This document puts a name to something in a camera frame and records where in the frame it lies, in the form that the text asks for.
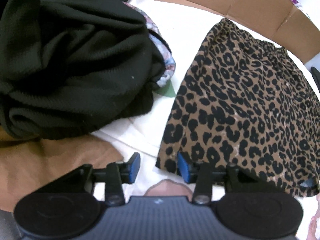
cardboard box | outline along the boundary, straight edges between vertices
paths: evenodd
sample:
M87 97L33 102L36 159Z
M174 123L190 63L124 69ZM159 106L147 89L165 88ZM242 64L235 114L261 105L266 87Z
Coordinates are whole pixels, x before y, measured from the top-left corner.
M304 64L320 53L320 31L290 0L160 0L234 20L291 51Z

folded clothing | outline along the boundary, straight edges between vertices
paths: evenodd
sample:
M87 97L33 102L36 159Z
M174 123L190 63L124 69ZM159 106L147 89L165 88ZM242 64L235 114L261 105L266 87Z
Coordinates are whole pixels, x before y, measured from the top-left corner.
M224 18L204 39L164 130L158 168L177 153L215 168L234 163L291 195L319 193L320 103L284 48Z
M121 0L9 0L0 59L0 123L15 138L145 114L165 72L145 18Z

white surface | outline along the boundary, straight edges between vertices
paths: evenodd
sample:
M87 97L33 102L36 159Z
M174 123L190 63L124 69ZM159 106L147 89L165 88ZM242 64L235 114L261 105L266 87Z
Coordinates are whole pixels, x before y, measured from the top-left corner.
M320 30L320 0L297 0L306 12L311 21ZM306 63L306 68L310 70L311 67L315 67L320 71L320 53L312 60Z
M200 9L154 0L130 0L130 4L142 9L156 23L163 38L169 44L177 64L172 78L173 87L177 92L203 39L222 17ZM237 26L247 30L256 39L272 42L240 24ZM320 93L310 72L290 52L289 56L303 72L320 99ZM147 189L163 179L183 182L181 177L155 168L156 157L173 101L174 98L155 95L155 102L150 113L140 117L114 121L93 133L112 143L124 156L125 161L134 152L141 153L141 168L136 183L124 186L127 200L131 195L144 195ZM192 190L194 189L194 185L188 186ZM98 185L95 196L103 198L103 194L103 185ZM213 187L213 200L219 200L223 195L224 189L222 187ZM306 239L309 221L317 208L317 202L313 201L314 199L316 198L300 199L305 210L304 219L297 234L301 240Z

leopard print skirt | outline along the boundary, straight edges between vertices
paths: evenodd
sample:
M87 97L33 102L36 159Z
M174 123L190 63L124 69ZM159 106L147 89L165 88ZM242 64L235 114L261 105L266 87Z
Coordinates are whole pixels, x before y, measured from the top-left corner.
M222 19L207 34L169 116L156 166L177 153L235 163L297 196L319 193L320 103L284 48Z

pile of clothes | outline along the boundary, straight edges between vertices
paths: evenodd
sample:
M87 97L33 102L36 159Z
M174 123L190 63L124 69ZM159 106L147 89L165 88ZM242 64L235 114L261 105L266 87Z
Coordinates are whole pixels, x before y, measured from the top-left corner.
M128 0L2 0L0 209L91 163L123 157L90 132L151 110L175 70L154 22Z

